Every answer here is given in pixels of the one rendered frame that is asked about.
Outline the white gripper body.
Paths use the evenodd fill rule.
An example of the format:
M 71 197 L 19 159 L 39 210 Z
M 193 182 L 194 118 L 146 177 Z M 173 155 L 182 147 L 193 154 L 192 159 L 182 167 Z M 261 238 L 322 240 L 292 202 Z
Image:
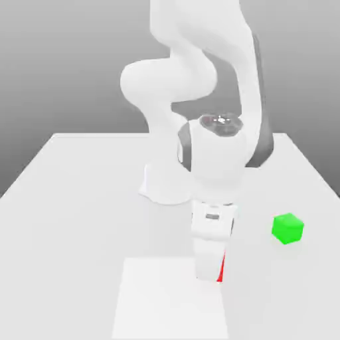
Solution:
M 216 282 L 226 253 L 226 240 L 207 240 L 194 237 L 195 272 L 199 280 Z

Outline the small red cube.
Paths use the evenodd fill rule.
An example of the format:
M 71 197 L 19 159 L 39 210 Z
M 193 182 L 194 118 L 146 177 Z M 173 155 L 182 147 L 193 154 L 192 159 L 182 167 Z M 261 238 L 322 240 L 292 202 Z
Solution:
M 220 283 L 222 283 L 222 281 L 223 281 L 225 255 L 226 255 L 226 253 L 224 253 L 224 255 L 223 255 L 222 262 L 221 262 L 221 265 L 220 265 L 220 272 L 219 272 L 218 278 L 216 279 L 216 281 L 220 282 Z

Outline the small green cube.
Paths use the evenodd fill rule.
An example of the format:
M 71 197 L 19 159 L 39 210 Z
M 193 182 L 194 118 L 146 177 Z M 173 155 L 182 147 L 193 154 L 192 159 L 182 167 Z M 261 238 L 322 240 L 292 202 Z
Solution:
M 301 240 L 304 223 L 292 213 L 275 216 L 272 224 L 272 235 L 282 244 Z

